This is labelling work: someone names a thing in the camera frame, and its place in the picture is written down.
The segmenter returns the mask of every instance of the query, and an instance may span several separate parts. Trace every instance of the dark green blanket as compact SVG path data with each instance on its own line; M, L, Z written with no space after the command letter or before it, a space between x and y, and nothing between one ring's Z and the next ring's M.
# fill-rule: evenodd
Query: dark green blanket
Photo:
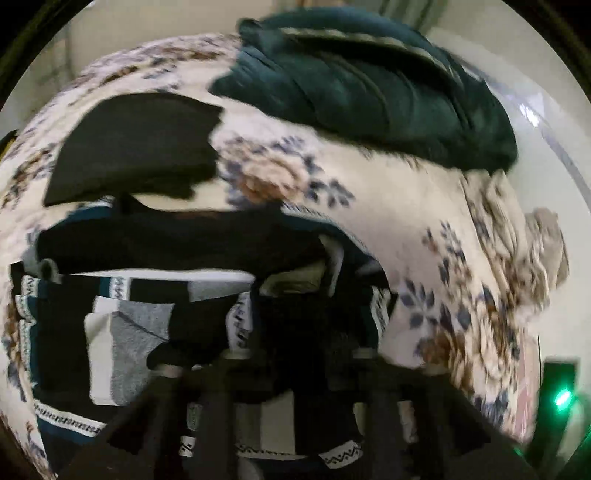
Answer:
M410 27L350 7L242 20L243 48L209 91L268 115L462 170L517 158L483 81Z

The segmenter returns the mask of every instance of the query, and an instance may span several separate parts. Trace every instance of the white wall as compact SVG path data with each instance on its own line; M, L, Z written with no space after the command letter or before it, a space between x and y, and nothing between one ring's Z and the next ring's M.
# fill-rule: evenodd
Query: white wall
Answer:
M502 0L449 0L437 27L482 45L548 92L591 135L591 104L558 54Z
M72 65L158 38L235 31L242 17L268 15L274 0L97 0L71 23Z

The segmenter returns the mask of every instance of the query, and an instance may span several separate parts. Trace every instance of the green light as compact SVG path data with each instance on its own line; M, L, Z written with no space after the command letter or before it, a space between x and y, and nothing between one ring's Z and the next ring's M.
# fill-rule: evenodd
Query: green light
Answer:
M570 400L573 398L573 394L568 390L561 390L556 398L554 399L554 403L558 407L560 411L564 410L570 405Z

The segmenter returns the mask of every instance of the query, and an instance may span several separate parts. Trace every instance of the folded black cloth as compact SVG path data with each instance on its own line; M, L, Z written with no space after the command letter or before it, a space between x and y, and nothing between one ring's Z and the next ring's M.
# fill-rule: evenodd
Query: folded black cloth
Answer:
M65 221L39 234L23 256L27 273L43 277L42 260L59 273L117 268L221 268L264 278L324 255L317 235L284 223L278 205L249 210L161 212L122 196L105 218Z
M172 93L99 103L64 142L43 204L126 192L190 198L192 184L216 173L208 139L221 110Z

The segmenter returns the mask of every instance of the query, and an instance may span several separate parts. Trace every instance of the bed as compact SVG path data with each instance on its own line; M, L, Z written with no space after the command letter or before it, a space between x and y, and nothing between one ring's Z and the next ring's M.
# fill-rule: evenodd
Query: bed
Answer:
M9 265L37 232L81 207L42 207L69 132L106 98L152 91L225 111L210 137L217 177L195 186L189 201L140 195L142 203L162 210L236 209L284 200L336 223L371 251L400 295L380 353L408 367L447 369L491 423L526 442L539 383L537 344L527 323L568 276L556 215L546 209L524 214L502 172L446 170L209 94L208 84L227 71L239 48L235 36L205 34L103 57L39 111L2 159L0 417L27 458L43 478L54 478L21 360Z

